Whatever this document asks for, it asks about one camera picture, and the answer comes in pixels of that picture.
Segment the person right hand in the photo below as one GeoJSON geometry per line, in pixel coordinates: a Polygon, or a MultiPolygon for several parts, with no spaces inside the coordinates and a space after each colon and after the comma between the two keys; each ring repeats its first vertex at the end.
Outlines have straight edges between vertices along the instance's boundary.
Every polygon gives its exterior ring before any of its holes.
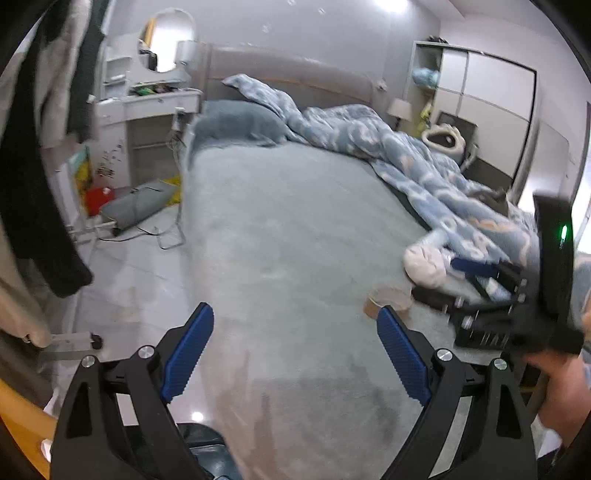
{"type": "Polygon", "coordinates": [[[575,440],[590,414],[590,387],[583,358],[553,350],[533,353],[526,361],[548,376],[538,417],[565,447],[575,440]]]}

